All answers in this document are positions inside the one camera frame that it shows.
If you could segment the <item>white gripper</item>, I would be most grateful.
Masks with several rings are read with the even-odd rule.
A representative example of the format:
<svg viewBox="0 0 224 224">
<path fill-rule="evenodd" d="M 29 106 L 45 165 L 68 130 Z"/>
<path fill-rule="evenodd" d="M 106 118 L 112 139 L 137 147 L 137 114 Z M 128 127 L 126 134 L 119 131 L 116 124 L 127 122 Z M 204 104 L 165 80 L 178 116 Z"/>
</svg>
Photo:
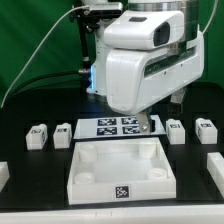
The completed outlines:
<svg viewBox="0 0 224 224">
<path fill-rule="evenodd" d="M 204 38 L 201 32 L 172 55 L 170 46 L 182 39 L 184 14 L 180 11 L 125 11 L 104 32 L 112 50 L 106 59 L 106 96 L 116 112 L 136 115 L 142 134 L 151 133 L 144 109 L 201 77 Z"/>
</svg>

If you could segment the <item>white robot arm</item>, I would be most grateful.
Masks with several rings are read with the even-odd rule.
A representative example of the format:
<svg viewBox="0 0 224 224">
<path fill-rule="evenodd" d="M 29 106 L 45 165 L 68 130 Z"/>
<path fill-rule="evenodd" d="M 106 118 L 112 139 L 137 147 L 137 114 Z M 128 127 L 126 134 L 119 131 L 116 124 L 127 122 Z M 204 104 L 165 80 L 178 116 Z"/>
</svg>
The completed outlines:
<svg viewBox="0 0 224 224">
<path fill-rule="evenodd" d="M 201 77 L 204 37 L 199 0 L 84 0 L 100 18 L 88 91 L 153 131 L 150 107 Z"/>
</svg>

